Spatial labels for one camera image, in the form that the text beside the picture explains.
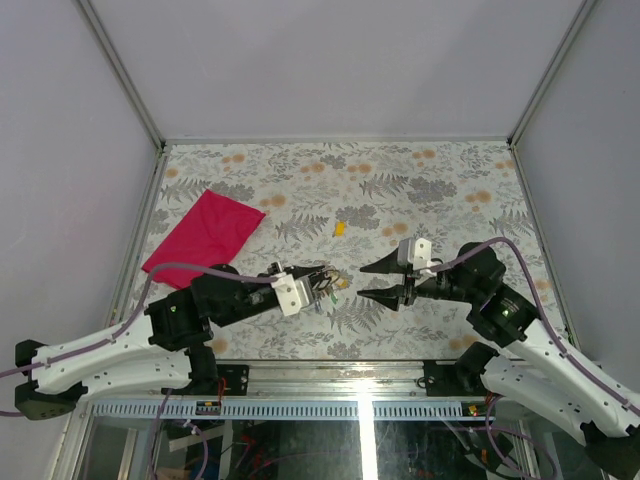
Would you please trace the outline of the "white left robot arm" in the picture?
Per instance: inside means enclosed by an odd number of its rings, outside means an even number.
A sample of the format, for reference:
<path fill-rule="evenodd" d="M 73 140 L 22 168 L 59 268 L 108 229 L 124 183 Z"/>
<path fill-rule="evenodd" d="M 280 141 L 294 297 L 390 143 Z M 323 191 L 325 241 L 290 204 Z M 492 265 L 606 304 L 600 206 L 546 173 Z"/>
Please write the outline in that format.
<path fill-rule="evenodd" d="M 167 270 L 196 276 L 160 300 L 140 300 L 128 320 L 109 328 L 58 345 L 18 343 L 15 369 L 25 380 L 14 389 L 12 416 L 47 420 L 82 402 L 147 390 L 220 402 L 227 381 L 209 345 L 214 330 L 271 310 L 294 316 L 316 303 L 335 278 L 326 265 L 278 262 L 256 276 L 242 276 L 228 264 L 177 262 L 151 273 Z"/>

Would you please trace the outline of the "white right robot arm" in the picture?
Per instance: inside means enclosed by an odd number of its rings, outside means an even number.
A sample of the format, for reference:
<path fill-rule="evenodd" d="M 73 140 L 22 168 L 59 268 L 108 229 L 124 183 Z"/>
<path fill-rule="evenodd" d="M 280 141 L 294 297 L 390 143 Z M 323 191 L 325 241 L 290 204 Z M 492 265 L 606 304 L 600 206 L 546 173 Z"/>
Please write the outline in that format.
<path fill-rule="evenodd" d="M 549 323 L 540 298 L 526 299 L 504 281 L 492 242 L 463 245 L 440 262 L 430 241 L 405 239 L 362 272 L 397 274 L 402 283 L 360 291 L 390 310 L 418 298 L 470 305 L 468 322 L 481 336 L 456 362 L 467 394 L 485 388 L 553 423 L 602 471 L 616 479 L 639 473 L 639 395 L 589 360 Z"/>

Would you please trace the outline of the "large silver keyring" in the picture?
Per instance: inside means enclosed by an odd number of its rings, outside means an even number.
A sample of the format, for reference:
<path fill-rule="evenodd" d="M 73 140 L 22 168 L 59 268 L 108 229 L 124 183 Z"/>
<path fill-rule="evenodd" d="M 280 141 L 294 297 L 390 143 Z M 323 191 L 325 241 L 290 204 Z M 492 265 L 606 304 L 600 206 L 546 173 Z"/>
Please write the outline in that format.
<path fill-rule="evenodd" d="M 325 298 L 330 298 L 337 285 L 344 280 L 342 273 L 334 268 L 327 267 L 321 270 L 312 284 L 313 301 L 319 304 Z"/>

